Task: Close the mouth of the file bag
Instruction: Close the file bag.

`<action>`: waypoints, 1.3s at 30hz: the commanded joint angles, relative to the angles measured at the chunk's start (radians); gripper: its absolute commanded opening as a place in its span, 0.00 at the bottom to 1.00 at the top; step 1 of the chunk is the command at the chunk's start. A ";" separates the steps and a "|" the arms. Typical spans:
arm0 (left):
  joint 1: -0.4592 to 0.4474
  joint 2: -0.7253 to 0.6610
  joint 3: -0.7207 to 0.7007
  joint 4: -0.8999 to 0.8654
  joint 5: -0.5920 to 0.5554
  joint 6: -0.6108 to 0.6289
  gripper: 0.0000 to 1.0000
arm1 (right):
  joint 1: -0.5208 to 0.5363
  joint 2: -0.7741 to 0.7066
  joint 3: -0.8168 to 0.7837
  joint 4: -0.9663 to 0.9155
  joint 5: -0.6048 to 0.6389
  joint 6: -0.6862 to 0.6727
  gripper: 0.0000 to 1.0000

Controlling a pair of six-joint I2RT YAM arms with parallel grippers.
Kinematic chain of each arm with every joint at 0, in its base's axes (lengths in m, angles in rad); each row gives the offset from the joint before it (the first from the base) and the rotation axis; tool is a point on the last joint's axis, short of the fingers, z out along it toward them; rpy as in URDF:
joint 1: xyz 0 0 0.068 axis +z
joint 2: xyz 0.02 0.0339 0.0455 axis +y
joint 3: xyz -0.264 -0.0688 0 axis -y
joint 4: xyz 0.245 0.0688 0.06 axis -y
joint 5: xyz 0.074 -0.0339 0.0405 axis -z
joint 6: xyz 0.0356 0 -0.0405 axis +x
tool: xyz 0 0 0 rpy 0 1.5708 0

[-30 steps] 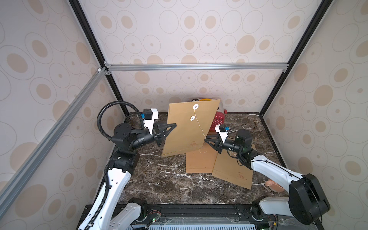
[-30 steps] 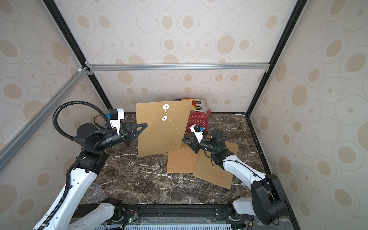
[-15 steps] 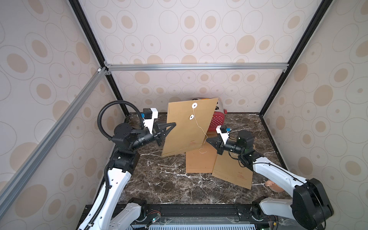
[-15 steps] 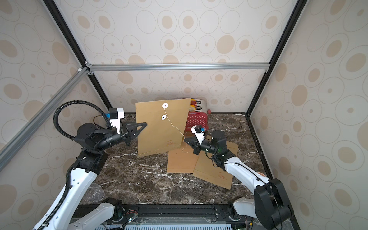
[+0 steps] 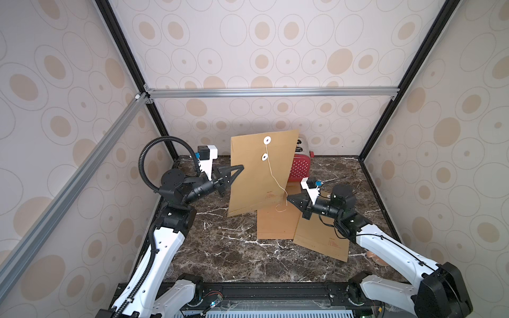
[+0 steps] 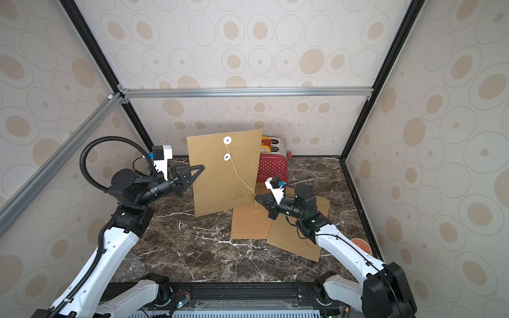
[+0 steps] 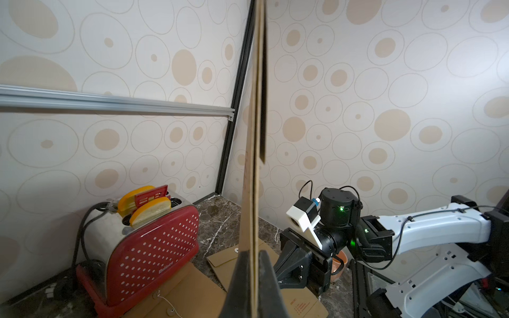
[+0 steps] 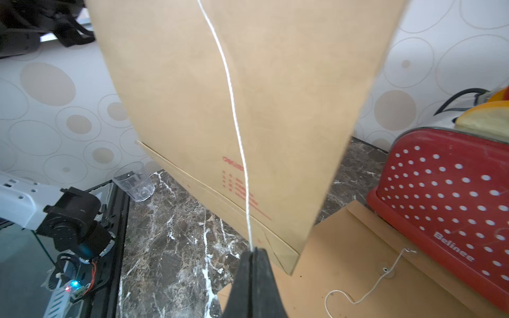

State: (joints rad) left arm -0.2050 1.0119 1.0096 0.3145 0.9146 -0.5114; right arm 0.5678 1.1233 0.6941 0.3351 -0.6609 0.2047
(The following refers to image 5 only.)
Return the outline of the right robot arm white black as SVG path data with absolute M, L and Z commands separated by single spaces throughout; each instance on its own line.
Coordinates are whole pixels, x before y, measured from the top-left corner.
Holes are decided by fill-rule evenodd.
M 313 215 L 332 219 L 330 225 L 341 239 L 374 253 L 395 269 L 406 283 L 383 279 L 363 271 L 352 277 L 346 289 L 349 301 L 362 306 L 378 301 L 416 317 L 467 317 L 473 304 L 460 270 L 449 262 L 426 258 L 384 233 L 358 213 L 349 185 L 335 185 L 328 198 L 319 188 L 303 185 L 300 194 L 288 196 L 305 219 Z

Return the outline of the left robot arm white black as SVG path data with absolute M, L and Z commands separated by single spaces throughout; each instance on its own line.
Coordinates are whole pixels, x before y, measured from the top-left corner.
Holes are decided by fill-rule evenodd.
M 147 178 L 144 164 L 139 163 L 140 176 L 166 205 L 148 230 L 149 248 L 127 287 L 112 307 L 99 310 L 97 317 L 173 317 L 186 304 L 202 300 L 202 279 L 189 274 L 164 294 L 158 292 L 194 223 L 197 211 L 192 204 L 214 192 L 224 194 L 243 169 L 242 165 L 215 167 L 211 177 L 188 177 L 179 169 L 171 169 L 156 187 Z

